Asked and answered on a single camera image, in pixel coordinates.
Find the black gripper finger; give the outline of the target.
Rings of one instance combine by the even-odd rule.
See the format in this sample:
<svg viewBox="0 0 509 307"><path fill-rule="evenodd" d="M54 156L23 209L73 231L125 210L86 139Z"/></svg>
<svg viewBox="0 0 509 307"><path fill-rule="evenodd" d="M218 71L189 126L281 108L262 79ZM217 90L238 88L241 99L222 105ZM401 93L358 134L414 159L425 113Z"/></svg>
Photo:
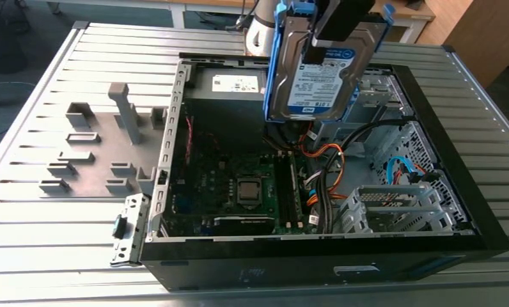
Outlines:
<svg viewBox="0 0 509 307"><path fill-rule="evenodd" d="M313 44L313 39L309 38L302 49L304 63L322 63L326 57L326 48L317 47Z"/></svg>

